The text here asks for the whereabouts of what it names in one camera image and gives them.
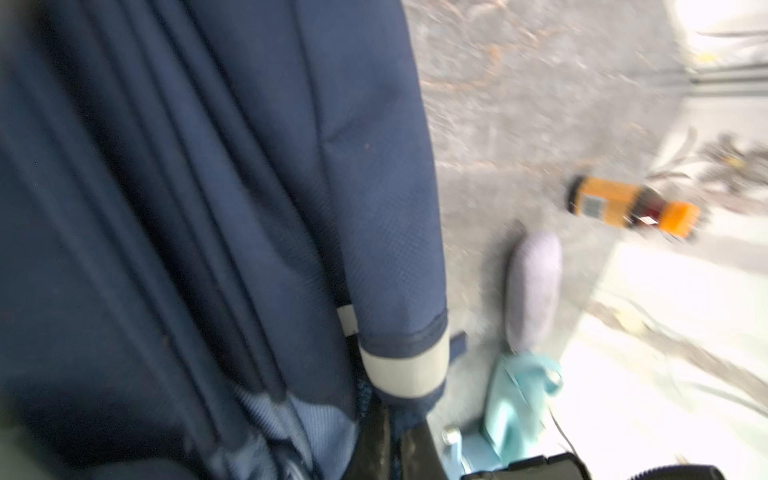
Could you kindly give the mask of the navy blue student backpack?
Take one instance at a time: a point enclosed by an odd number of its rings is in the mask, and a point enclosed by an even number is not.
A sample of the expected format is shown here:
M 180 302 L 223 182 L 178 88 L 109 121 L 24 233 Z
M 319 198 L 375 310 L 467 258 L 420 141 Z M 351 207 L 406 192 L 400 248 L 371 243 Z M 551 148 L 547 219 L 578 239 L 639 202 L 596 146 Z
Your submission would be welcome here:
M 401 2 L 3 2 L 2 477 L 403 479 L 441 234 Z

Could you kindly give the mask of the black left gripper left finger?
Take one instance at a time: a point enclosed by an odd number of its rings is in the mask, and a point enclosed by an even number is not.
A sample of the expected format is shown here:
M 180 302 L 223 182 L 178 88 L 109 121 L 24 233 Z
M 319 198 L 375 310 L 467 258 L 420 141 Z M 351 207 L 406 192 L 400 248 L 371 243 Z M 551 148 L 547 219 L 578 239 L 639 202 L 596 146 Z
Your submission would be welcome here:
M 361 423 L 354 453 L 343 480 L 389 480 L 392 439 L 389 410 L 374 396 Z

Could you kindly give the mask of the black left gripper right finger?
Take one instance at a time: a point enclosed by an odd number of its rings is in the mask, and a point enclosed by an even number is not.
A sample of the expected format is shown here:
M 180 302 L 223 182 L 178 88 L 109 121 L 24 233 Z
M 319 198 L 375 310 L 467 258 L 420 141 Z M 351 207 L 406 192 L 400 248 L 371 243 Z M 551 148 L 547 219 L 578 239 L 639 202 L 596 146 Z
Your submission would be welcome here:
M 404 480 L 448 479 L 426 421 L 402 435 L 400 458 Z

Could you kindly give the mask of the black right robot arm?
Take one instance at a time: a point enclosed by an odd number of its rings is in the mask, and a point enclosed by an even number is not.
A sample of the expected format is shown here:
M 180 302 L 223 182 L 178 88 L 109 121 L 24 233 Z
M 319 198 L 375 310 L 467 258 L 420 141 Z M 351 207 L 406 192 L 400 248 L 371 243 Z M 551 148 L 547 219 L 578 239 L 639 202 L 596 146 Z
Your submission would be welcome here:
M 567 452 L 554 456 L 537 456 L 511 463 L 496 470 L 483 470 L 463 475 L 462 480 L 592 480 L 586 464 Z M 713 465 L 677 464 L 655 467 L 631 477 L 631 480 L 725 480 Z

